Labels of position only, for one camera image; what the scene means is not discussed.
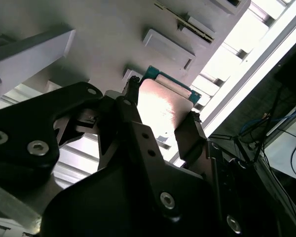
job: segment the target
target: metal plate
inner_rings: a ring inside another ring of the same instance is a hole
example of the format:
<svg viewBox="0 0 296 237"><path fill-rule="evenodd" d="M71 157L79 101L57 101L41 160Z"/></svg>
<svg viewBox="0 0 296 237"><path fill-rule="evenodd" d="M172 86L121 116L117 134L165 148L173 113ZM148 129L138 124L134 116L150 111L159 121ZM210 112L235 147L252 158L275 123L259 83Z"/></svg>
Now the metal plate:
<svg viewBox="0 0 296 237"><path fill-rule="evenodd" d="M193 108L193 103L152 79L139 88L138 111L155 137L168 137Z"/></svg>

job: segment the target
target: blue cable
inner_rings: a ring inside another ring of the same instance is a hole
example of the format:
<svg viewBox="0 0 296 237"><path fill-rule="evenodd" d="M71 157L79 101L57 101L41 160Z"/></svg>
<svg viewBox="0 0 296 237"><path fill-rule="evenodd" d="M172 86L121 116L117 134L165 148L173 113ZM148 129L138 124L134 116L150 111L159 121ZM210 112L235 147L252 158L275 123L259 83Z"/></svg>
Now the blue cable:
<svg viewBox="0 0 296 237"><path fill-rule="evenodd" d="M289 115L289 116L285 116L285 117L282 117L282 118L275 118L275 119L272 119L272 122L275 122L275 121L281 121L282 119L289 119L289 118L294 117L295 115L296 115L296 111L295 111L294 113L292 113L291 115ZM251 121L245 123L245 124L242 126L242 128L240 129L240 133L239 133L239 134L242 134L250 124L252 124L252 123L256 123L256 122L260 122L260 121L262 121L262 120L263 120L263 119L260 118L260 119L251 120Z"/></svg>

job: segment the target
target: metal frame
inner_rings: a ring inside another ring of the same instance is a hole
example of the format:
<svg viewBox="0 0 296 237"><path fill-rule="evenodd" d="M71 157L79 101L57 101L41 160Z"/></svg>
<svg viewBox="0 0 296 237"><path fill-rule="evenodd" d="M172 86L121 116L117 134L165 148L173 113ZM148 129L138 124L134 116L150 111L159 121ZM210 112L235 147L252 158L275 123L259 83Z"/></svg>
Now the metal frame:
<svg viewBox="0 0 296 237"><path fill-rule="evenodd" d="M253 90L296 43L296 1L285 10L256 47L201 111L206 136Z"/></svg>

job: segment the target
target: black metal bracket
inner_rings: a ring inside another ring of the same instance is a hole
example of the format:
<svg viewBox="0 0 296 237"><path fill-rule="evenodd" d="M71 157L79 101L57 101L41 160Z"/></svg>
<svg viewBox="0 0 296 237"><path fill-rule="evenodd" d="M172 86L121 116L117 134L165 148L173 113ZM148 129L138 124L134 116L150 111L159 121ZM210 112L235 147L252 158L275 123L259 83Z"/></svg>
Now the black metal bracket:
<svg viewBox="0 0 296 237"><path fill-rule="evenodd" d="M101 98L100 90L80 82L0 110L0 181L23 187L46 181L59 157L55 132L66 134L70 119L56 128L54 122Z"/></svg>

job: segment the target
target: wire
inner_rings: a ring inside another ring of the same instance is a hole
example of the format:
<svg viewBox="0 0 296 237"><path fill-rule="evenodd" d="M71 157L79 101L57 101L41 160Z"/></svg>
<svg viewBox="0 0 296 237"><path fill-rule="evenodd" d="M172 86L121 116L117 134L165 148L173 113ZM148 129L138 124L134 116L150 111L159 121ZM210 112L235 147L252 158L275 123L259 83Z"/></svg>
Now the wire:
<svg viewBox="0 0 296 237"><path fill-rule="evenodd" d="M281 121L282 119L290 119L290 118L294 117L295 115L296 115L296 111L295 111L294 113L292 113L291 115L289 115L289 116L285 116L285 117L282 117L282 118L272 119L272 122ZM265 119L264 119L264 118L260 118L260 119L255 119L255 120L251 120L251 121L247 122L247 123L244 124L244 125L242 126L242 128L240 129L239 135L241 135L242 133L244 133L245 130L246 130L246 128L247 128L250 124L252 124L252 123L256 123L256 122L260 122L260 121L263 121L263 120L265 120Z"/></svg>
<svg viewBox="0 0 296 237"><path fill-rule="evenodd" d="M257 151L256 151L256 153L255 153L255 157L254 157L252 163L257 162L257 160L258 160L258 158L259 158L260 151L261 151L261 149L262 149L262 147L263 147L263 144L265 143L266 136L267 136L267 132L269 131L269 127L270 127L270 125L271 125L272 117L273 117L274 112L275 112L275 110L276 110L277 103L278 103L279 98L280 98L280 96L281 96L281 92L282 92L282 90L283 90L283 86L281 86L281 87L278 89L278 91L277 91L277 94L276 94L276 97L275 97L275 100L274 100L273 106L272 106L271 111L270 111L270 116L269 116L269 118L268 118L268 120L267 120L267 122L266 122L266 127L265 127L265 129L264 129L264 131L263 131L263 136L262 136L261 142L258 144L258 149L257 149Z"/></svg>
<svg viewBox="0 0 296 237"><path fill-rule="evenodd" d="M293 137L296 138L296 135L294 135L294 134L292 134L292 133L290 133L290 132L288 132L288 131L282 130L282 129L280 129L280 128L277 128L276 130L280 130L280 131L285 132L285 133L287 133L287 134L289 134L289 135L291 135L291 136L293 136Z"/></svg>
<svg viewBox="0 0 296 237"><path fill-rule="evenodd" d="M294 174L296 175L296 171L295 171L294 166L293 166L293 158L294 158L295 152L296 152L296 147L294 148L294 150L293 150L293 152L291 154L291 168L292 168Z"/></svg>

